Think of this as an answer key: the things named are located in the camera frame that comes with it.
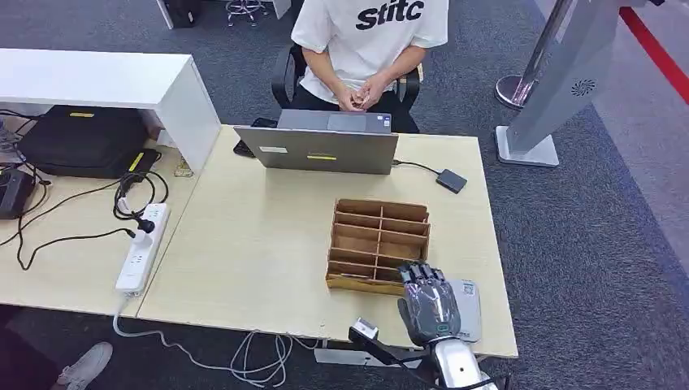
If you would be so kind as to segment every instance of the white t-shirt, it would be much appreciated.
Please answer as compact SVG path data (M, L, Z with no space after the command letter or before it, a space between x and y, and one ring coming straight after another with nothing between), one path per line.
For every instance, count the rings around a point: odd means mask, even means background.
M292 40L317 53L327 50L337 76L354 90L392 65L408 46L429 48L448 41L449 0L382 1L305 0ZM309 68L301 85L337 104L335 95Z

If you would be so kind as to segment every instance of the black office chair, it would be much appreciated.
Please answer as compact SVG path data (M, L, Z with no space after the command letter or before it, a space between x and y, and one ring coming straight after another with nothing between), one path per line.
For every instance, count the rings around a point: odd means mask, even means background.
M292 0L292 9L290 11L293 18L293 22L297 21L299 11L301 10L301 6L303 4L304 0ZM291 97L288 96L286 88L286 84L288 83L288 74L290 70L290 58L292 58L294 62ZM294 91L297 89L299 80L304 76L305 72L306 60L304 59L304 54L301 52L301 46L297 45L296 43L293 43L288 47L285 47L279 53L277 62L275 63L275 69L273 70L271 88L273 90L273 96L275 96L275 100L278 102L278 104L280 104L280 107L289 108L291 106L292 100L294 99ZM411 106L416 101L420 84L421 82L418 78L417 68L402 76L401 78L397 79L397 97L402 102L402 106L408 111L411 109Z

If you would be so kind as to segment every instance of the light wood desk surface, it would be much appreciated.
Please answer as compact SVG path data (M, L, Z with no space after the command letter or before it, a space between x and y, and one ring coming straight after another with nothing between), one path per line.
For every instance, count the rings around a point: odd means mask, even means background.
M138 318L347 340L361 316L384 343L411 346L396 297L325 284L337 198L410 202L428 206L428 262L479 286L483 339L474 352L517 356L476 138L400 136L397 158L468 179L458 195L416 167L391 175L266 169L232 152L238 140L223 127Z
M155 163L153 170L170 185L167 203L171 207L171 214L154 269L170 242L197 181L197 177L174 177L173 173L180 162L179 152L165 147L160 150L163 156ZM24 222L66 197L114 182L41 175L52 182L48 188L48 201L28 214ZM153 177L152 180L156 183L158 200L164 191L163 184ZM70 200L26 227L22 250L24 263L28 262L31 252L38 245L60 237L100 234L117 228L135 229L135 222L119 221L112 216L116 188L114 185ZM38 202L41 193L42 189L38 186L33 202ZM146 182L135 184L128 194L130 204L137 209L145 205L149 197L150 186ZM0 242L16 231L17 220L0 221ZM19 245L19 239L16 238L0 247L0 303L112 315L122 300L121 295L115 291L115 282L127 257L130 243L131 239L123 232L93 240L60 242L39 250L31 268L22 271L16 261ZM133 316L140 303L141 299L137 298L128 306L124 315Z

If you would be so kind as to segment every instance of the qr code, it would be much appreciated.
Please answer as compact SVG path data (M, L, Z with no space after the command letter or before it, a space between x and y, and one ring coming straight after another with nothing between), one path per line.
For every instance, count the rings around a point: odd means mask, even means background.
M474 295L474 285L473 284L464 284L464 294L465 295Z

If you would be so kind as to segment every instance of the metal stand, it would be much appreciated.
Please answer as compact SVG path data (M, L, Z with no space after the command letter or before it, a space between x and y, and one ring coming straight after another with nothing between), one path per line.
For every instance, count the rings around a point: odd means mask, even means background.
M559 12L566 13L566 1ZM509 127L496 128L503 163L555 167L550 134L588 105L608 74L620 7L642 7L647 0L579 0L560 47L539 87ZM561 20L551 15L550 19Z
M264 15L268 15L266 6L264 6L260 0L230 0L230 2L225 5L225 10L227 11L227 26L232 27L235 24L232 20L233 15L248 15L251 19L251 26L258 26L252 14L259 9L263 10Z
M505 76L497 81L495 95L500 103L515 110L521 110L527 104L531 90L538 84L536 77L541 66L543 54L548 48L548 44L562 26L567 11L570 9L572 0L557 0L550 12L548 22L546 22L543 32L540 34L534 53L529 59L529 63L524 70L524 76Z

